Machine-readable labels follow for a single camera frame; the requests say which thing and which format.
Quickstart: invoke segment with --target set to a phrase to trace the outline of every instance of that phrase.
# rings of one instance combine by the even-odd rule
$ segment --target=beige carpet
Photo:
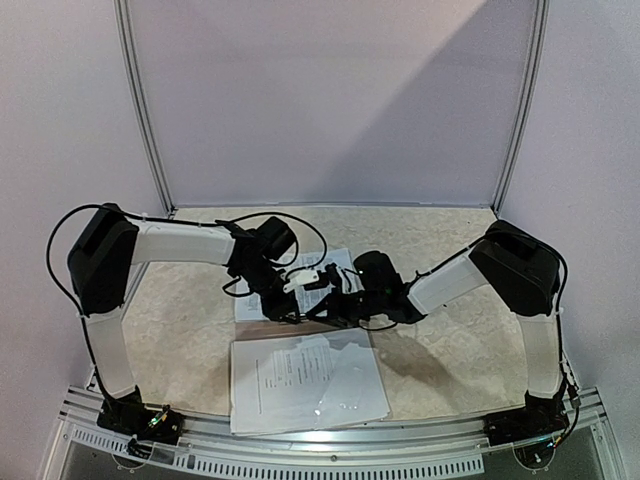
[[[213,221],[260,210],[181,209],[177,218]],[[312,222],[329,248],[348,247],[352,258],[371,249],[389,254],[405,280],[413,278],[416,269],[428,270],[455,253],[494,221],[489,210],[457,208],[279,210]],[[320,250],[312,232],[289,224],[301,251]],[[220,290],[228,280],[224,268],[206,264],[149,267],[124,321],[131,367],[145,401],[229,413],[228,352],[237,333],[233,299]],[[270,331],[280,328],[269,325]],[[468,414],[523,402],[527,373],[520,327],[488,286],[416,325],[370,336],[394,420]]]

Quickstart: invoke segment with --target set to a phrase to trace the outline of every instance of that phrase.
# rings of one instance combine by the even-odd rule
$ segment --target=small white object
[[[289,293],[295,288],[315,283],[319,279],[320,275],[317,270],[298,270],[289,276],[287,283],[285,283],[283,288],[284,293]]]
[[[322,255],[322,252],[301,253],[298,259],[288,267],[289,270],[297,267],[304,267],[313,265],[316,263]],[[293,258],[293,255],[285,253],[278,259],[279,263],[288,263]],[[322,270],[326,265],[335,263],[338,267],[343,269],[353,269],[351,264],[351,254],[348,248],[339,248],[336,250],[329,250],[324,261],[313,267],[314,270]],[[343,274],[351,280],[352,291],[357,291],[360,288],[360,280],[357,275],[344,272]],[[348,282],[342,282],[342,291],[348,292]],[[246,292],[247,282],[241,280],[236,284],[236,292]],[[294,288],[296,292],[296,299],[298,300],[298,306],[300,307],[300,313],[307,313],[311,308],[315,307],[329,292],[331,292],[331,286],[327,288],[320,288],[317,290],[305,290],[303,288]],[[235,321],[236,322],[254,322],[256,320],[266,320],[262,315],[262,304],[260,302],[260,295],[253,294],[248,297],[236,298],[235,302]]]

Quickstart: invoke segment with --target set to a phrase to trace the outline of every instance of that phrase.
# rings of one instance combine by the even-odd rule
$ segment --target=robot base
[[[184,416],[171,409],[166,409],[166,418],[154,424],[154,418],[163,412],[145,408],[140,396],[140,390],[136,387],[133,393],[118,399],[116,402],[105,402],[98,415],[97,425],[100,428],[111,430],[124,435],[138,436],[140,441],[151,441],[177,445],[182,434]]]

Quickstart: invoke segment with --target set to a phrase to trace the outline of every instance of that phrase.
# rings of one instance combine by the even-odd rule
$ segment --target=black cable
[[[555,445],[553,448],[558,448],[560,445],[562,445],[562,443],[564,443],[564,441],[567,438],[569,438],[569,436],[576,429],[576,425],[578,425],[578,417],[580,416],[580,406],[576,407],[576,409],[574,410],[574,415],[575,417],[573,418],[573,423],[571,424],[571,427],[569,427],[568,430],[565,429],[565,431],[562,432],[562,434],[560,435],[560,438],[558,438],[558,440],[555,442]]]
[[[226,293],[227,295],[229,295],[230,297],[233,297],[233,298],[244,298],[244,297],[249,297],[249,296],[253,295],[254,292],[251,291],[251,290],[247,290],[246,292],[242,292],[242,293],[235,293],[235,292],[230,292],[229,290],[227,290],[229,287],[232,287],[235,284],[237,284],[240,280],[242,280],[242,278],[236,277],[233,280],[231,280],[229,283],[225,283],[222,286],[222,291],[224,293]]]
[[[393,322],[390,325],[385,325],[384,327],[380,327],[380,328],[367,328],[367,327],[363,327],[360,324],[358,324],[358,326],[361,329],[366,330],[367,332],[382,332],[384,330],[391,330],[392,328],[396,328],[398,326],[398,322]]]
[[[359,277],[359,276],[360,276],[360,274],[359,274],[358,272],[354,272],[354,271],[353,271],[353,270],[351,270],[350,268],[343,268],[343,267],[340,267],[340,268],[342,268],[342,270],[344,270],[345,272],[352,273],[352,274],[353,274],[353,275],[355,275],[356,277]]]

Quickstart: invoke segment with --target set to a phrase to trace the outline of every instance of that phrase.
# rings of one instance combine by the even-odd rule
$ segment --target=white paper
[[[290,270],[292,268],[300,267],[303,265],[312,265],[320,259],[321,255],[322,252],[301,253],[298,256],[298,259],[290,267],[287,267],[286,270]],[[278,260],[278,263],[287,263],[291,260],[291,258],[292,254],[285,254]],[[351,264],[351,255],[349,254],[349,249],[347,248],[340,248],[327,252],[326,258],[318,267],[316,267],[316,269],[322,270],[326,265],[329,265],[330,263],[335,263],[342,268],[353,269],[353,266]],[[344,280],[344,276],[348,276],[349,280],[351,280],[351,291],[358,290],[360,287],[358,277],[348,272],[343,271],[342,273],[344,274],[342,291],[345,293],[349,292],[349,283]],[[237,293],[246,292],[247,288],[247,283],[244,280],[241,280],[236,284]],[[322,300],[330,291],[330,286],[327,288],[311,291],[306,291],[304,288],[296,288],[295,292],[296,298],[298,300],[298,305],[300,307],[300,313],[307,313],[309,310],[311,310],[311,308],[315,307],[318,302],[320,302],[320,300]],[[253,294],[248,297],[236,298],[235,318],[236,322],[266,320],[262,315],[260,296],[257,294]]]
[[[234,434],[326,429],[389,414],[364,330],[234,342],[231,351]]]

